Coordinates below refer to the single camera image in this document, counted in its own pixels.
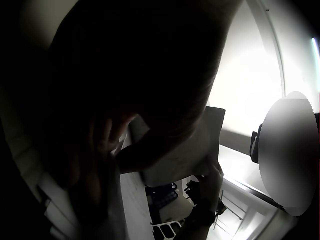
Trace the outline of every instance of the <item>light fixture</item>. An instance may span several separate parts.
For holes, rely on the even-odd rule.
[[[317,58],[317,62],[318,62],[318,71],[320,74],[320,53],[319,53],[319,47],[317,46],[315,38],[312,39],[312,43],[313,43],[313,48],[315,49],[316,58]]]

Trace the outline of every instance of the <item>white sheet of paper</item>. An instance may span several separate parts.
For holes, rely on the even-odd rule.
[[[192,169],[210,152],[218,160],[219,137],[225,110],[207,106],[195,134],[143,172],[150,187],[162,186],[192,175]],[[139,141],[149,130],[141,117],[130,123],[132,139]]]
[[[130,134],[123,148],[131,144]],[[137,172],[120,175],[125,219],[131,240],[153,240],[153,229],[145,185]]]

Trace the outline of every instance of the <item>blurred oval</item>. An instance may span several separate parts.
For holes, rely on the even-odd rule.
[[[258,144],[267,192],[290,215],[302,215],[311,204],[319,176],[318,128],[302,93],[292,92],[271,107]]]

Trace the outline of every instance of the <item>person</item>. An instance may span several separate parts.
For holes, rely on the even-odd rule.
[[[108,217],[110,162],[143,171],[195,132],[242,1],[79,0],[64,18],[49,49],[46,167],[81,224]],[[137,115],[150,130],[113,159]]]
[[[215,221],[219,193],[223,182],[223,171],[218,161],[204,159],[209,172],[206,176],[196,176],[199,180],[201,200],[187,218],[174,240],[206,240],[210,226]]]

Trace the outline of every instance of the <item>paper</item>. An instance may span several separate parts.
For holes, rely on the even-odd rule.
[[[78,219],[73,211],[67,190],[60,188],[49,173],[44,173],[38,181],[38,186],[51,199],[54,205],[70,221],[74,227],[79,226]]]
[[[219,136],[225,110],[207,106],[195,134],[186,142],[163,157],[151,169],[143,172],[145,183],[150,187],[162,186],[192,175],[192,169],[210,153],[218,159]],[[148,131],[141,117],[130,123],[134,142]]]
[[[123,148],[131,144],[130,134]],[[130,240],[152,240],[153,230],[148,200],[140,174],[126,173],[120,176],[122,201]]]

